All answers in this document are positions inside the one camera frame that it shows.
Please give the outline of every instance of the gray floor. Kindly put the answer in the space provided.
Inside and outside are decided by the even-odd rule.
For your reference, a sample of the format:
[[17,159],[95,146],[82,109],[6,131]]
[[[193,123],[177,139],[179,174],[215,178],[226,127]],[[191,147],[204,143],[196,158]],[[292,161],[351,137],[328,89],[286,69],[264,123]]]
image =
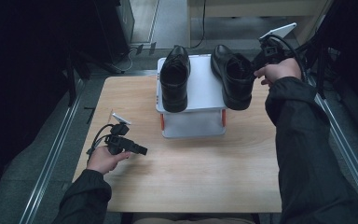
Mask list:
[[[186,0],[159,1],[157,13],[150,42],[156,42],[157,49],[154,54],[149,54],[147,48],[139,55],[132,53],[132,65],[130,60],[117,64],[120,68],[130,68],[125,73],[126,76],[155,74],[159,58],[166,57],[173,45],[186,45],[186,17],[184,17]],[[193,19],[191,23],[193,28],[191,45],[194,46],[199,43],[201,37],[200,20]],[[285,18],[210,18],[205,21],[205,40],[200,44],[199,49],[192,49],[189,54],[210,53],[215,45],[225,44],[252,59],[259,51],[256,39],[270,29],[285,24]],[[292,35],[289,35],[287,40],[294,47],[297,46]],[[34,217],[28,223],[50,223],[58,212],[62,195],[71,184],[77,160],[90,126],[88,120],[91,111],[84,109],[84,107],[95,107],[97,105],[103,82],[109,76],[104,70],[95,66],[91,66],[91,68],[93,76],[87,81],[85,90],[79,99],[78,109],[63,142],[60,156],[57,158],[53,172],[49,177],[43,198]],[[327,93],[327,99],[336,114],[339,125],[348,136],[348,141],[358,156],[357,129],[345,108],[337,101],[333,91]],[[65,95],[35,141],[7,167],[0,184],[0,223],[19,223],[21,220],[32,190],[68,110],[67,103],[68,96]],[[336,152],[344,175],[356,187],[357,183],[352,177],[351,170],[348,169],[348,165],[333,138],[331,138],[331,146]],[[278,223],[279,214],[263,214],[261,219],[262,223]],[[105,223],[119,223],[119,221],[120,214],[108,213]]]

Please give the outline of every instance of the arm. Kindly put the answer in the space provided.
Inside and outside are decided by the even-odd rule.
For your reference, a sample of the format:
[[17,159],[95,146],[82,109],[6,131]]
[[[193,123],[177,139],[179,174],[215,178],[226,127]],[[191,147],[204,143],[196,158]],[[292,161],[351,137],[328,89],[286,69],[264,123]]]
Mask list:
[[114,156],[107,147],[97,147],[89,159],[87,169],[65,192],[59,214],[53,223],[103,223],[112,196],[111,187],[103,180],[103,175],[129,156],[130,152]]
[[329,120],[314,102],[315,89],[299,75],[266,78],[266,110],[277,130],[281,223],[358,223],[358,195],[328,144]]

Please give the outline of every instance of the person's left hand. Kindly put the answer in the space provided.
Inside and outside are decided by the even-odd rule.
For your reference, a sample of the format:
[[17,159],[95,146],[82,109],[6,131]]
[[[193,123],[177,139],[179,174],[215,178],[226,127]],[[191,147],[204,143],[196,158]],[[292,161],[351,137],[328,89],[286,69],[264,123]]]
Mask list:
[[86,169],[98,171],[105,175],[109,173],[109,171],[113,171],[120,161],[129,158],[130,154],[129,151],[126,151],[117,155],[112,155],[109,152],[108,147],[97,147],[92,152]]

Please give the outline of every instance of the floor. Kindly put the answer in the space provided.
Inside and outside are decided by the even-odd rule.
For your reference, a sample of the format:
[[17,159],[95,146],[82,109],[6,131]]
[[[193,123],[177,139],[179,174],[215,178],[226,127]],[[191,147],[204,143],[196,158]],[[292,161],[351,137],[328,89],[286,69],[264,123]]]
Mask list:
[[[187,45],[187,23],[184,16],[186,0],[131,0],[131,3],[133,11],[145,13],[145,8],[148,8],[147,29],[141,25],[143,31],[136,31],[141,35],[137,35],[137,39],[131,42],[132,47],[143,45],[144,49],[140,54],[132,52],[122,62],[115,63],[115,66],[126,70],[124,76],[156,74],[159,58],[165,57],[174,45]],[[191,24],[191,46],[195,46],[202,37],[202,21],[193,19]],[[260,51],[257,38],[285,24],[285,18],[280,17],[209,18],[205,20],[203,41],[198,48],[190,49],[189,54],[209,53],[217,44],[225,44],[253,57]],[[298,46],[293,35],[287,36],[286,39],[293,47]],[[71,184],[77,158],[90,126],[91,108],[97,105],[104,80],[111,76],[97,67],[91,66],[91,70],[93,73],[89,81],[77,82],[77,90],[81,93],[76,106],[69,108],[68,96],[65,95],[32,145],[24,149],[7,167],[0,185],[0,223],[50,223],[56,216],[61,197]],[[337,123],[347,136],[352,153],[358,160],[358,131],[334,92],[329,91],[326,96]],[[62,126],[63,120],[70,121],[70,125]],[[351,169],[345,152],[341,150],[333,135],[331,146],[336,152],[342,172],[358,187],[358,178],[354,175],[358,170]],[[32,195],[36,189],[36,193],[40,194],[38,199]],[[119,223],[120,220],[119,213],[108,213],[104,223]],[[262,223],[278,221],[279,214],[262,216]]]

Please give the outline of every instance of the white plastic box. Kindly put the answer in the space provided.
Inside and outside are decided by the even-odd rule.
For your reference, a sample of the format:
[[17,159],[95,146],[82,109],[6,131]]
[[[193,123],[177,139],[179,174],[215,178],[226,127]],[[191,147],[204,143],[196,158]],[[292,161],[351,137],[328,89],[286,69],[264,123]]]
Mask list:
[[158,60],[156,110],[161,117],[162,135],[188,138],[222,135],[226,132],[226,105],[222,83],[212,73],[211,55],[190,55],[191,72],[187,81],[187,108],[170,113],[162,105],[159,72],[166,58]]

